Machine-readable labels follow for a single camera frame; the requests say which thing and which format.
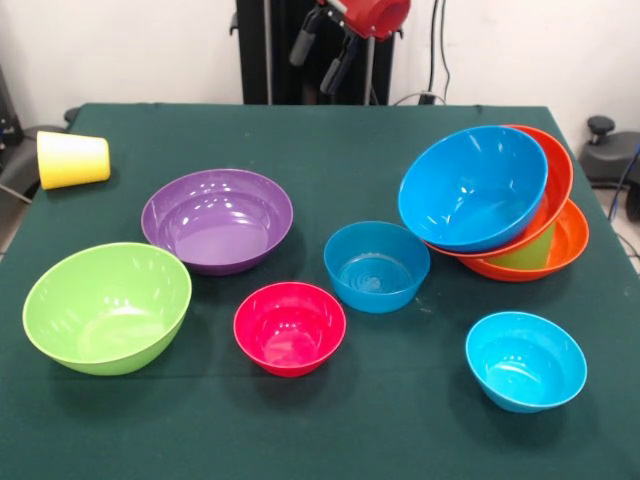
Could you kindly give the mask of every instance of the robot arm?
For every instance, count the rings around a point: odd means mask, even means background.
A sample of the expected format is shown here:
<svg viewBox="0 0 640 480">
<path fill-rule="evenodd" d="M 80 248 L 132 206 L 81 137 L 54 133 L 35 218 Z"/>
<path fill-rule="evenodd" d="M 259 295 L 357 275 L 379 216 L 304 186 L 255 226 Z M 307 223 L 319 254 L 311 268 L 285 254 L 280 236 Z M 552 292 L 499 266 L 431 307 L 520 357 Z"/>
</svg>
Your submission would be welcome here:
<svg viewBox="0 0 640 480">
<path fill-rule="evenodd" d="M 333 95 L 342 82 L 356 56 L 359 38 L 389 38 L 400 29 L 411 6 L 410 0 L 317 0 L 317 3 L 302 24 L 289 61 L 297 67 L 304 64 L 325 17 L 338 23 L 345 38 L 320 86 L 327 95 Z"/>
</svg>

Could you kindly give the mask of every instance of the pink bowl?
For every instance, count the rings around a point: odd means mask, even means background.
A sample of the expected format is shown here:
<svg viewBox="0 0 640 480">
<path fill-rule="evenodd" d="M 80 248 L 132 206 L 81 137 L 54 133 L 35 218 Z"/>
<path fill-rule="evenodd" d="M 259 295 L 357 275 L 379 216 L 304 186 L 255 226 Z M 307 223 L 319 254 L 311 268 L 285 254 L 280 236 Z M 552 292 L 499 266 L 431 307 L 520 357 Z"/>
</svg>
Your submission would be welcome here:
<svg viewBox="0 0 640 480">
<path fill-rule="evenodd" d="M 266 371 L 300 377 L 338 349 L 347 331 L 340 303 L 306 283 L 268 285 L 249 295 L 233 320 L 236 342 Z"/>
</svg>

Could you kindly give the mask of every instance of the bowl rim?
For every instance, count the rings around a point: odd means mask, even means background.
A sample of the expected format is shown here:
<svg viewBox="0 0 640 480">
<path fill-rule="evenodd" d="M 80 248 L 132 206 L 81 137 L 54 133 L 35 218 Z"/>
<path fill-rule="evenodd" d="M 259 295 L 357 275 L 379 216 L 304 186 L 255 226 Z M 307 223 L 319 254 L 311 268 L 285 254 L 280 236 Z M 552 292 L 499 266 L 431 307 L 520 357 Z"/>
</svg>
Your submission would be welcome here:
<svg viewBox="0 0 640 480">
<path fill-rule="evenodd" d="M 539 154 L 541 154 L 541 157 L 543 159 L 543 167 L 544 167 L 544 175 L 543 175 L 543 182 L 540 185 L 534 200 L 529 204 L 529 206 L 518 216 L 518 218 L 516 218 L 514 221 L 512 221 L 509 225 L 506 225 L 504 227 L 501 227 L 500 230 L 495 231 L 489 235 L 485 235 L 483 237 L 477 238 L 475 239 L 473 242 L 467 242 L 467 243 L 438 243 L 435 244 L 436 246 L 444 249 L 444 250 L 451 250 L 452 248 L 467 248 L 469 246 L 473 246 L 475 244 L 479 244 L 479 243 L 484 243 L 487 241 L 491 241 L 492 239 L 495 239 L 496 237 L 499 237 L 500 235 L 504 234 L 505 232 L 513 229 L 514 227 L 516 227 L 519 223 L 521 223 L 529 214 L 531 214 L 533 211 L 537 211 L 538 207 L 540 206 L 540 201 L 542 200 L 542 196 L 544 195 L 544 190 L 547 186 L 547 180 L 549 177 L 549 163 L 547 161 L 547 154 L 546 152 L 543 150 L 543 148 L 540 146 L 540 144 L 528 133 L 523 132 L 522 130 L 518 130 L 517 128 L 513 128 L 513 127 L 509 127 L 506 125 L 480 125 L 480 126 L 476 126 L 476 127 L 470 127 L 470 128 L 465 128 L 462 130 L 458 130 L 456 132 L 453 132 L 450 135 L 447 135 L 444 138 L 441 138 L 440 140 L 438 140 L 437 142 L 433 143 L 432 145 L 430 145 L 424 152 L 422 152 L 420 154 L 420 156 L 415 159 L 413 161 L 413 163 L 411 164 L 411 166 L 409 167 L 409 169 L 405 172 L 404 176 L 402 177 L 402 182 L 400 183 L 400 190 L 398 192 L 398 200 L 397 200 L 397 204 L 398 204 L 398 211 L 400 213 L 400 217 L 402 218 L 402 222 L 407 225 L 408 227 L 408 222 L 405 219 L 405 215 L 404 215 L 404 209 L 400 206 L 400 198 L 402 197 L 402 191 L 404 189 L 404 184 L 405 181 L 407 179 L 407 177 L 409 176 L 409 174 L 411 173 L 411 171 L 415 168 L 415 166 L 417 165 L 417 163 L 427 154 L 427 152 L 429 152 L 429 150 L 431 150 L 432 148 L 436 147 L 437 145 L 440 145 L 441 143 L 444 143 L 446 141 L 451 140 L 452 138 L 458 137 L 458 136 L 462 136 L 464 134 L 468 134 L 469 132 L 474 132 L 474 131 L 478 131 L 478 130 L 497 130 L 497 131 L 511 131 L 511 132 L 516 132 L 517 136 L 521 136 L 522 138 L 527 138 L 528 141 L 531 143 L 531 145 L 534 146 L 534 149 L 538 151 Z M 413 230 L 411 228 L 409 228 L 409 230 L 411 230 L 411 232 L 416 235 L 418 238 L 420 238 L 421 240 L 428 242 L 429 244 L 433 244 L 434 242 L 427 240 L 425 238 L 423 238 L 422 236 L 418 235 L 416 232 L 413 232 Z M 478 253 L 478 252 L 461 252 L 461 253 Z"/>
<path fill-rule="evenodd" d="M 180 258 L 177 255 L 177 253 L 171 252 L 170 250 L 167 250 L 163 246 L 161 246 L 158 243 L 156 243 L 153 240 L 151 240 L 151 238 L 149 237 L 149 232 L 147 232 L 147 230 L 144 227 L 144 214 L 147 212 L 147 209 L 150 207 L 151 202 L 156 198 L 156 196 L 158 196 L 162 191 L 164 191 L 165 189 L 169 188 L 173 184 L 178 183 L 180 181 L 184 181 L 187 178 L 194 177 L 194 176 L 197 176 L 197 175 L 207 174 L 207 173 L 214 173 L 214 172 L 216 172 L 216 173 L 217 172 L 227 172 L 227 173 L 234 173 L 235 172 L 235 173 L 248 174 L 248 175 L 251 175 L 253 177 L 257 177 L 257 178 L 260 178 L 262 180 L 266 180 L 268 183 L 273 185 L 276 188 L 276 190 L 280 191 L 280 193 L 283 195 L 283 197 L 287 201 L 287 210 L 288 210 L 288 213 L 289 213 L 289 221 L 287 222 L 286 228 L 284 228 L 282 230 L 282 234 L 280 235 L 280 237 L 278 237 L 278 240 L 276 242 L 274 242 L 271 247 L 267 248 L 263 252 L 260 252 L 258 255 L 254 255 L 253 257 L 244 258 L 242 260 L 231 262 L 231 263 L 195 263 L 195 262 L 190 262 L 190 261 L 187 261 L 187 260 L 183 260 L 182 258 Z M 291 227 L 293 226 L 293 217 L 294 217 L 293 202 L 291 201 L 291 198 L 287 194 L 286 190 L 284 188 L 282 188 L 277 182 L 275 182 L 271 178 L 267 177 L 266 175 L 262 175 L 260 173 L 254 172 L 252 170 L 245 170 L 245 169 L 242 169 L 242 168 L 210 168 L 210 169 L 207 169 L 207 170 L 199 170 L 197 172 L 191 172 L 191 173 L 188 173 L 186 175 L 182 175 L 181 177 L 174 178 L 169 183 L 166 183 L 162 187 L 157 189 L 148 198 L 148 200 L 144 204 L 144 207 L 142 208 L 142 213 L 140 214 L 140 228 L 142 229 L 142 234 L 144 235 L 144 238 L 147 240 L 147 242 L 149 242 L 151 245 L 154 245 L 154 246 L 156 246 L 158 248 L 162 248 L 163 250 L 169 251 L 170 253 L 172 253 L 173 255 L 178 257 L 178 259 L 180 259 L 180 261 L 182 261 L 182 262 L 184 262 L 184 263 L 186 263 L 188 265 L 193 265 L 195 267 L 200 267 L 200 268 L 211 268 L 211 267 L 225 268 L 225 267 L 233 267 L 233 266 L 240 265 L 240 264 L 243 264 L 243 263 L 251 262 L 252 260 L 255 260 L 257 258 L 261 258 L 261 257 L 271 253 L 278 245 L 280 245 L 280 243 L 282 243 L 282 241 L 285 239 L 285 237 L 287 236 L 287 234 L 291 230 Z"/>
<path fill-rule="evenodd" d="M 92 361 L 84 361 L 84 360 L 81 360 L 81 359 L 72 359 L 72 358 L 68 358 L 68 357 L 62 356 L 62 355 L 54 354 L 54 353 L 48 351 L 46 348 L 42 347 L 38 342 L 36 342 L 34 340 L 33 336 L 31 335 L 31 332 L 30 332 L 28 324 L 27 324 L 27 307 L 31 302 L 32 296 L 35 295 L 37 287 L 47 279 L 49 274 L 51 274 L 53 271 L 57 270 L 63 264 L 68 263 L 69 261 L 71 261 L 75 257 L 86 255 L 87 253 L 94 252 L 94 251 L 97 251 L 97 250 L 113 249 L 113 248 L 121 248 L 121 247 L 134 247 L 134 248 L 139 248 L 139 249 L 143 249 L 143 250 L 153 250 L 153 251 L 155 251 L 157 253 L 160 253 L 161 255 L 166 256 L 168 259 L 170 259 L 170 261 L 172 261 L 172 262 L 176 263 L 177 265 L 179 265 L 180 271 L 184 275 L 184 279 L 186 280 L 186 284 L 187 284 L 187 287 L 188 287 L 187 288 L 187 295 L 186 295 L 186 301 L 184 302 L 185 305 L 180 309 L 180 315 L 176 315 L 176 319 L 171 323 L 169 328 L 167 328 L 166 331 L 161 336 L 159 336 L 156 340 L 154 340 L 153 343 L 150 343 L 149 345 L 147 345 L 145 347 L 139 348 L 138 350 L 136 350 L 136 351 L 134 351 L 132 353 L 129 353 L 129 354 L 124 355 L 124 356 L 120 355 L 120 356 L 116 356 L 116 357 L 106 357 L 105 359 L 92 360 Z M 180 323 L 184 320 L 184 317 L 185 317 L 185 315 L 187 313 L 187 310 L 189 308 L 189 304 L 191 303 L 192 290 L 193 290 L 193 286 L 192 286 L 192 282 L 191 282 L 191 276 L 189 275 L 189 271 L 187 270 L 187 267 L 184 266 L 184 264 L 180 261 L 180 259 L 178 257 L 176 257 L 175 255 L 173 255 L 172 253 L 168 252 L 167 250 L 165 250 L 163 248 L 156 247 L 155 245 L 149 245 L 149 244 L 146 244 L 146 243 L 139 243 L 139 242 L 114 242 L 114 243 L 104 243 L 104 244 L 100 244 L 100 245 L 95 245 L 93 247 L 85 248 L 83 250 L 75 252 L 75 253 L 63 258 L 62 260 L 59 260 L 53 266 L 49 267 L 47 269 L 47 271 L 45 271 L 42 275 L 40 275 L 38 280 L 33 284 L 31 289 L 29 290 L 29 293 L 27 294 L 27 297 L 25 298 L 24 304 L 22 306 L 22 328 L 24 329 L 24 332 L 25 332 L 27 338 L 29 339 L 29 341 L 31 342 L 31 344 L 34 347 L 36 347 L 38 350 L 40 350 L 46 356 L 48 356 L 48 357 L 50 357 L 50 358 L 52 358 L 52 359 L 54 359 L 54 360 L 56 360 L 58 362 L 69 363 L 69 364 L 74 364 L 74 365 L 94 365 L 94 366 L 95 365 L 105 365 L 105 364 L 109 364 L 109 363 L 119 362 L 119 361 L 122 361 L 122 360 L 126 360 L 126 359 L 129 359 L 129 358 L 132 358 L 132 357 L 144 352 L 145 350 L 148 350 L 149 348 L 153 347 L 158 342 L 160 342 L 163 338 L 165 338 L 176 327 L 178 327 L 180 325 Z"/>
<path fill-rule="evenodd" d="M 242 307 L 245 305 L 245 303 L 248 303 L 249 301 L 253 300 L 253 298 L 255 297 L 255 295 L 257 295 L 258 293 L 264 291 L 264 290 L 270 290 L 274 287 L 281 287 L 281 286 L 297 286 L 297 287 L 304 287 L 304 288 L 309 288 L 312 290 L 316 290 L 320 293 L 322 293 L 322 295 L 324 297 L 326 297 L 327 299 L 329 299 L 331 302 L 333 302 L 337 307 L 338 307 L 338 311 L 340 312 L 340 318 L 342 318 L 342 331 L 340 332 L 338 341 L 336 342 L 336 344 L 331 347 L 331 349 L 324 355 L 322 355 L 321 357 L 318 357 L 310 362 L 306 362 L 306 363 L 301 363 L 299 365 L 274 365 L 271 362 L 267 362 L 261 358 L 256 357 L 255 355 L 253 355 L 253 353 L 251 353 L 249 350 L 247 350 L 244 346 L 244 344 L 240 341 L 240 339 L 238 338 L 238 315 L 240 310 L 242 309 Z M 277 283 L 270 283 L 269 285 L 265 285 L 264 287 L 261 287 L 253 292 L 251 292 L 247 298 L 245 298 L 242 303 L 238 306 L 238 308 L 236 308 L 236 311 L 233 315 L 233 337 L 236 340 L 236 344 L 240 347 L 240 349 L 244 352 L 244 354 L 249 357 L 252 361 L 254 361 L 255 363 L 257 363 L 258 365 L 267 365 L 270 368 L 277 368 L 278 370 L 281 371 L 291 371 L 291 370 L 300 370 L 300 369 L 304 369 L 304 368 L 308 368 L 311 367 L 313 365 L 317 365 L 317 364 L 321 364 L 323 362 L 325 362 L 329 357 L 331 357 L 331 355 L 333 355 L 338 348 L 340 347 L 340 345 L 342 344 L 342 342 L 344 341 L 344 337 L 347 334 L 347 315 L 344 312 L 344 308 L 342 308 L 342 305 L 340 304 L 340 302 L 333 296 L 331 295 L 329 292 L 327 292 L 326 290 L 324 290 L 323 288 L 317 287 L 315 285 L 312 285 L 310 283 L 305 283 L 305 282 L 277 282 Z"/>
<path fill-rule="evenodd" d="M 518 250 L 518 249 L 520 249 L 522 247 L 525 247 L 530 242 L 533 242 L 534 240 L 539 238 L 547 230 L 547 228 L 549 228 L 551 226 L 551 224 L 558 218 L 558 215 L 560 215 L 560 212 L 564 208 L 565 204 L 567 203 L 567 201 L 569 201 L 569 196 L 571 195 L 571 190 L 573 188 L 573 180 L 574 180 L 573 161 L 571 160 L 571 154 L 565 148 L 565 146 L 562 144 L 562 142 L 560 142 L 560 140 L 558 140 L 556 137 L 554 137 L 550 133 L 545 132 L 544 130 L 540 130 L 539 128 L 529 126 L 529 125 L 506 124 L 504 126 L 505 127 L 509 127 L 509 128 L 515 128 L 516 130 L 520 130 L 520 131 L 526 133 L 527 135 L 531 136 L 534 140 L 536 140 L 536 138 L 533 135 L 531 135 L 530 132 L 535 132 L 536 135 L 540 135 L 542 137 L 545 137 L 548 141 L 556 144 L 560 148 L 560 150 L 563 152 L 562 162 L 561 163 L 563 163 L 565 166 L 569 167 L 568 168 L 568 170 L 569 170 L 569 184 L 568 184 L 567 191 L 563 195 L 562 201 L 560 202 L 560 208 L 558 208 L 553 215 L 550 215 L 549 218 L 547 218 L 547 220 L 545 221 L 545 223 L 538 228 L 538 230 L 536 230 L 535 232 L 533 232 L 529 236 L 522 237 L 522 238 L 520 238 L 520 236 L 518 236 L 514 240 L 512 240 L 511 242 L 507 243 L 506 245 L 503 245 L 502 247 L 495 248 L 493 250 L 487 250 L 486 252 L 454 252 L 454 251 L 447 250 L 445 248 L 441 248 L 441 247 L 439 247 L 437 245 L 433 245 L 433 244 L 425 241 L 425 243 L 427 244 L 427 246 L 429 248 L 435 250 L 436 252 L 442 253 L 444 255 L 449 255 L 451 257 L 457 257 L 457 258 L 466 258 L 466 259 L 486 259 L 486 258 L 498 257 L 500 255 L 506 255 L 507 253 L 512 253 L 512 252 L 514 252 L 514 251 L 516 251 L 516 250 Z M 545 185 L 545 190 L 544 190 L 543 196 L 547 191 L 547 185 L 549 184 L 549 178 L 548 178 L 549 175 L 550 174 L 547 175 L 547 184 Z"/>
<path fill-rule="evenodd" d="M 481 265 L 484 270 L 490 270 L 496 273 L 513 274 L 514 276 L 522 276 L 522 277 L 525 277 L 528 275 L 550 275 L 559 270 L 562 270 L 563 268 L 568 267 L 573 262 L 575 262 L 578 258 L 580 258 L 580 256 L 584 253 L 584 251 L 587 249 L 587 246 L 589 245 L 589 238 L 591 235 L 589 231 L 589 222 L 587 221 L 587 217 L 585 217 L 580 207 L 573 200 L 571 199 L 567 200 L 567 203 L 565 203 L 563 207 L 563 210 L 564 209 L 573 210 L 573 214 L 575 214 L 580 219 L 580 223 L 582 223 L 582 225 L 585 228 L 585 235 L 584 235 L 584 238 L 582 239 L 582 244 L 580 245 L 580 248 L 578 249 L 578 251 L 576 251 L 575 254 L 567 257 L 562 262 L 556 265 L 537 268 L 533 270 L 521 270 L 518 268 L 501 267 L 499 265 L 494 265 L 493 263 L 489 263 L 485 261 L 484 258 L 459 258 L 459 260 L 466 266 Z"/>
<path fill-rule="evenodd" d="M 427 268 L 425 269 L 425 272 L 423 275 L 420 275 L 420 281 L 415 282 L 412 284 L 411 287 L 407 287 L 403 290 L 396 290 L 395 292 L 363 292 L 362 290 L 358 290 L 356 288 L 353 288 L 351 285 L 343 282 L 342 280 L 340 280 L 338 278 L 338 276 L 333 272 L 333 270 L 331 268 L 329 268 L 329 263 L 327 260 L 327 248 L 329 247 L 329 244 L 334 240 L 334 237 L 337 236 L 339 233 L 343 232 L 344 230 L 350 229 L 352 227 L 356 227 L 356 226 L 360 226 L 360 225 L 382 225 L 385 227 L 393 227 L 396 230 L 401 230 L 403 233 L 411 236 L 412 239 L 414 239 L 416 242 L 420 243 L 422 246 L 425 247 L 425 251 L 426 251 L 426 262 L 427 262 Z M 427 276 L 429 275 L 429 272 L 431 271 L 431 254 L 429 253 L 429 249 L 427 248 L 427 246 L 424 244 L 424 242 L 422 242 L 418 237 L 416 237 L 408 228 L 403 227 L 402 225 L 398 225 L 396 223 L 391 223 L 391 222 L 385 222 L 382 220 L 362 220 L 360 222 L 355 222 L 355 223 L 350 223 L 348 225 L 344 225 L 343 227 L 339 228 L 338 230 L 336 230 L 335 232 L 333 232 L 331 234 L 331 236 L 329 237 L 329 239 L 326 241 L 325 245 L 324 245 L 324 250 L 322 252 L 322 259 L 324 261 L 324 268 L 327 270 L 327 273 L 329 274 L 329 277 L 331 278 L 332 281 L 337 282 L 340 285 L 343 285 L 344 287 L 348 288 L 350 291 L 352 292 L 358 292 L 361 294 L 365 294 L 365 295 L 371 295 L 371 296 L 375 296 L 378 298 L 382 298 L 382 297 L 389 297 L 392 295 L 398 295 L 400 293 L 404 293 L 407 292 L 409 290 L 411 290 L 412 288 L 415 288 L 416 286 L 420 287 L 420 285 L 422 285 L 422 282 L 425 281 L 425 279 L 427 278 Z"/>
<path fill-rule="evenodd" d="M 491 387 L 487 382 L 485 382 L 482 377 L 480 377 L 478 372 L 473 368 L 473 364 L 471 362 L 471 357 L 469 355 L 469 341 L 471 339 L 471 336 L 473 335 L 473 332 L 481 324 L 483 324 L 485 322 L 490 322 L 491 320 L 493 320 L 496 317 L 512 316 L 512 315 L 525 316 L 525 317 L 528 317 L 528 318 L 531 318 L 531 319 L 534 319 L 536 321 L 539 321 L 539 322 L 542 322 L 542 323 L 545 323 L 545 324 L 549 325 L 554 330 L 559 331 L 567 339 L 567 341 L 569 343 L 571 343 L 575 347 L 575 349 L 577 350 L 577 352 L 579 354 L 580 359 L 582 360 L 582 365 L 584 366 L 584 375 L 583 375 L 582 380 L 580 382 L 580 386 L 576 389 L 575 392 L 573 392 L 571 395 L 569 395 L 568 397 L 564 398 L 563 400 L 557 401 L 557 402 L 551 402 L 551 403 L 527 403 L 527 402 L 522 402 L 520 400 L 516 400 L 514 398 L 511 398 L 511 397 L 509 397 L 509 396 L 497 391 L 496 389 Z M 508 401 L 508 402 L 510 402 L 510 403 L 512 403 L 514 405 L 520 406 L 520 407 L 531 408 L 531 409 L 550 409 L 550 408 L 559 407 L 560 405 L 564 405 L 565 403 L 569 403 L 571 400 L 573 400 L 575 397 L 577 397 L 578 394 L 584 388 L 585 384 L 587 383 L 587 375 L 588 375 L 587 359 L 586 359 L 586 357 L 584 355 L 584 352 L 582 351 L 582 348 L 580 348 L 580 345 L 578 344 L 578 342 L 569 334 L 569 332 L 567 332 L 565 329 L 563 329 L 562 327 L 560 327 L 556 323 L 552 322 L 551 320 L 547 320 L 546 318 L 541 317 L 540 315 L 535 315 L 533 313 L 522 312 L 522 311 L 518 311 L 518 310 L 505 310 L 505 311 L 501 311 L 501 312 L 491 313 L 489 315 L 486 315 L 486 316 L 482 317 L 480 320 L 478 320 L 473 325 L 473 327 L 471 327 L 471 329 L 469 330 L 469 333 L 467 333 L 467 338 L 466 338 L 466 341 L 465 341 L 465 356 L 467 358 L 467 365 L 469 365 L 469 369 L 473 373 L 473 376 L 476 377 L 476 380 L 484 388 L 489 390 L 491 393 L 493 393 L 497 397 L 499 397 L 499 398 L 501 398 L 503 400 L 506 400 L 506 401 Z"/>
</svg>

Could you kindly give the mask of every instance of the dark green cloth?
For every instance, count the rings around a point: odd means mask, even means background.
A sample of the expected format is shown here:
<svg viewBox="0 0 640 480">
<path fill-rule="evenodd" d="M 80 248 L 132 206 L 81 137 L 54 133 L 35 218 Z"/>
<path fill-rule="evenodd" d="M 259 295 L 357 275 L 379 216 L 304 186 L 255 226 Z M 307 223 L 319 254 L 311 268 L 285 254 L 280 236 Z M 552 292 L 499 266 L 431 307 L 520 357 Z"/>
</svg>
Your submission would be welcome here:
<svg viewBox="0 0 640 480">
<path fill-rule="evenodd" d="M 347 309 L 344 344 L 308 377 L 272 377 L 234 342 L 235 308 L 268 283 L 329 288 L 322 250 L 339 227 L 399 222 L 396 195 L 434 141 L 479 124 L 521 123 L 560 138 L 545 108 L 88 105 L 73 132 L 109 140 L 106 183 L 38 193 L 0 264 L 0 477 L 7 479 L 622 479 L 640 477 L 640 289 L 576 166 L 572 198 L 591 241 L 571 267 L 503 284 L 433 254 L 418 297 L 371 316 Z M 67 255 L 144 241 L 140 212 L 172 179 L 255 170 L 282 185 L 294 226 L 254 270 L 193 276 L 184 325 L 156 361 L 96 378 L 28 342 L 31 285 Z M 464 340 L 508 309 L 565 327 L 589 364 L 569 405 L 534 416 L 493 406 Z"/>
</svg>

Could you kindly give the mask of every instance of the orange bowl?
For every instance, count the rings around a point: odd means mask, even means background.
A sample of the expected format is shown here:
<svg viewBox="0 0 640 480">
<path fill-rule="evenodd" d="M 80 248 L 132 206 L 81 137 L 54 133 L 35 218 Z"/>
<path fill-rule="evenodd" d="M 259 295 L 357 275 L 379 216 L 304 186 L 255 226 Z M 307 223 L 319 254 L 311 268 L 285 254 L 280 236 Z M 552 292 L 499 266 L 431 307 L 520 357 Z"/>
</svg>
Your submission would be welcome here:
<svg viewBox="0 0 640 480">
<path fill-rule="evenodd" d="M 487 252 L 458 253 L 443 250 L 442 248 L 427 243 L 429 248 L 436 252 L 458 258 L 491 258 L 511 253 L 521 247 L 524 247 L 542 235 L 544 231 L 555 221 L 560 214 L 560 211 L 567 203 L 569 194 L 571 193 L 571 187 L 573 186 L 573 164 L 571 163 L 571 156 L 567 150 L 554 137 L 542 130 L 538 130 L 537 128 L 527 127 L 524 125 L 506 126 L 521 130 L 533 137 L 547 155 L 549 177 L 544 189 L 544 194 L 542 195 L 540 207 L 538 208 L 538 212 L 535 217 L 533 217 L 531 223 L 519 236 L 495 250 Z"/>
<path fill-rule="evenodd" d="M 589 243 L 589 224 L 578 206 L 567 201 L 556 220 L 551 251 L 544 268 L 516 270 L 499 267 L 480 258 L 460 258 L 460 261 L 480 275 L 501 282 L 530 282 L 551 275 L 576 260 Z"/>
</svg>

